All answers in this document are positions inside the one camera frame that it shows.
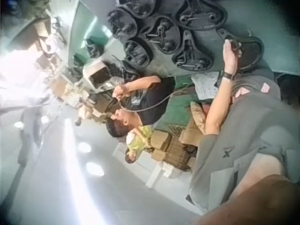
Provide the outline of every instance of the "hand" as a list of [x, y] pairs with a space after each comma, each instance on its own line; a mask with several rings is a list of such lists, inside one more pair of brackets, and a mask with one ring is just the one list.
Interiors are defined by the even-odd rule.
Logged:
[[114, 88], [112, 97], [118, 99], [119, 101], [125, 96], [129, 95], [128, 88], [126, 85], [118, 85]]
[[145, 146], [146, 148], [150, 148], [151, 147], [149, 139], [143, 138], [142, 142], [146, 145]]
[[223, 59], [225, 63], [224, 71], [235, 75], [238, 69], [238, 56], [232, 51], [231, 43], [228, 39], [225, 40], [223, 46]]

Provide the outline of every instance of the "white paper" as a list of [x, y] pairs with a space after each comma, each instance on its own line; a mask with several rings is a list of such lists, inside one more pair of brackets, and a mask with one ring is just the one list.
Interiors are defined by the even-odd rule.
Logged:
[[215, 98], [218, 88], [214, 85], [217, 82], [219, 72], [209, 72], [192, 75], [192, 81], [195, 84], [195, 90], [199, 100]]

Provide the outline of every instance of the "bright light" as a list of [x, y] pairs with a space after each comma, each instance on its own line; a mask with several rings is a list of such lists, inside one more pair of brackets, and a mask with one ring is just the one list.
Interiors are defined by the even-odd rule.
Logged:
[[104, 175], [104, 171], [102, 167], [96, 163], [88, 162], [86, 164], [86, 169], [92, 175], [99, 176], [99, 177], [102, 177]]
[[113, 33], [106, 26], [104, 26], [104, 25], [102, 26], [102, 31], [105, 33], [105, 35], [108, 38], [110, 38], [113, 35]]
[[1, 56], [1, 74], [7, 82], [23, 84], [35, 71], [34, 64], [42, 54], [42, 51], [13, 50]]
[[88, 36], [90, 35], [91, 31], [94, 29], [95, 25], [96, 25], [96, 22], [97, 22], [97, 17], [95, 16], [93, 21], [90, 23], [88, 29], [86, 30], [84, 36], [83, 36], [83, 41], [81, 43], [81, 46], [80, 48], [84, 48], [85, 47], [85, 39], [88, 38]]
[[21, 121], [18, 121], [18, 122], [16, 122], [16, 123], [14, 124], [14, 126], [15, 126], [16, 128], [24, 128], [24, 123], [22, 123]]
[[82, 225], [106, 225], [86, 187], [83, 173], [76, 158], [76, 142], [71, 119], [65, 120], [64, 152], [71, 190]]
[[92, 151], [92, 148], [89, 144], [87, 144], [85, 142], [80, 142], [78, 145], [78, 150], [83, 153], [89, 153]]
[[42, 123], [49, 123], [49, 118], [47, 116], [42, 116], [41, 117], [41, 122]]

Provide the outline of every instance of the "black wristwatch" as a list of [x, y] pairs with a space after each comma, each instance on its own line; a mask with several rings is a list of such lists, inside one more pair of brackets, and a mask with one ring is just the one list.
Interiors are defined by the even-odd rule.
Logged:
[[233, 75], [232, 74], [229, 74], [229, 73], [226, 73], [225, 71], [221, 71], [221, 76], [222, 77], [226, 77], [227, 79], [229, 79], [229, 80], [233, 80]]

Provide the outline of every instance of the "short black hair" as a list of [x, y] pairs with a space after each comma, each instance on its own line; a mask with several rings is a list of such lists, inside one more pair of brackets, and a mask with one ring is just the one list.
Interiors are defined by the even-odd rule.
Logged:
[[134, 163], [134, 162], [136, 161], [136, 159], [135, 159], [135, 160], [131, 160], [131, 158], [129, 157], [128, 153], [129, 153], [129, 149], [127, 149], [127, 150], [125, 151], [125, 161], [126, 161], [127, 163], [129, 163], [129, 164], [132, 164], [132, 163]]
[[111, 118], [106, 119], [106, 128], [113, 137], [124, 137], [131, 130], [129, 126], [125, 126], [121, 121], [112, 120]]
[[76, 126], [80, 126], [82, 120], [83, 120], [83, 119], [82, 119], [81, 117], [78, 117], [78, 119], [75, 121], [75, 125], [76, 125]]

